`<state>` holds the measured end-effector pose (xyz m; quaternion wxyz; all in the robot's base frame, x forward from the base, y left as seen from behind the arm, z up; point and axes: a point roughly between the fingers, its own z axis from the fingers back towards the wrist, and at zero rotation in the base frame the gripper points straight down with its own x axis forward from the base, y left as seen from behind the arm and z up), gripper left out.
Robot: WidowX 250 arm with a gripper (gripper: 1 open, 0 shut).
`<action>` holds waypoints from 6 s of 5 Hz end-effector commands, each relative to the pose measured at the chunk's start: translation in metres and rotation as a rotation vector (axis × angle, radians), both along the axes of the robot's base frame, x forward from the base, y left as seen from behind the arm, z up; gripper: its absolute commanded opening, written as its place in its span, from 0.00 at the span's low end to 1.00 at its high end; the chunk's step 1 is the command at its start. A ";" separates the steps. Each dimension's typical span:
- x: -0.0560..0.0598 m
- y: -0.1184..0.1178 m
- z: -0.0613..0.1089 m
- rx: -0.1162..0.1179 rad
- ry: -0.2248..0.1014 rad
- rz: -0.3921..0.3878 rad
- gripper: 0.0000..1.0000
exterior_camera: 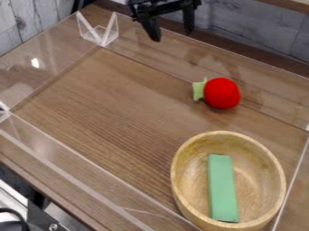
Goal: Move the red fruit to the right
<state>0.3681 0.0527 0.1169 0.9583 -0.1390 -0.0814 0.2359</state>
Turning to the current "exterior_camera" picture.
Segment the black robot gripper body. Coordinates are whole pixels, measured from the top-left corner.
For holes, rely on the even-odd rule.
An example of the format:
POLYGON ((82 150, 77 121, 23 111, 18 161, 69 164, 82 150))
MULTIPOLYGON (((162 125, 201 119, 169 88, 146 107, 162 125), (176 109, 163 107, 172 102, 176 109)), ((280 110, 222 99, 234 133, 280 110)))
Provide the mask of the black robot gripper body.
POLYGON ((202 0, 129 0, 131 16, 139 22, 174 12, 182 12, 184 20, 190 20, 201 4, 202 0))

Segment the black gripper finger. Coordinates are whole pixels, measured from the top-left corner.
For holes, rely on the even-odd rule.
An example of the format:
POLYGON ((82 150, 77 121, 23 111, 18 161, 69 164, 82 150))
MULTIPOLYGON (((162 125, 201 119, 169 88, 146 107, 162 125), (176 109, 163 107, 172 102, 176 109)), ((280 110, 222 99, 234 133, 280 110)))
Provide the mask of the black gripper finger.
POLYGON ((142 19, 142 27, 146 30, 149 37, 154 42, 161 42, 162 33, 159 24, 155 18, 145 17, 142 19))
POLYGON ((184 9, 184 26, 186 34, 190 34, 194 29, 194 9, 192 7, 184 9))

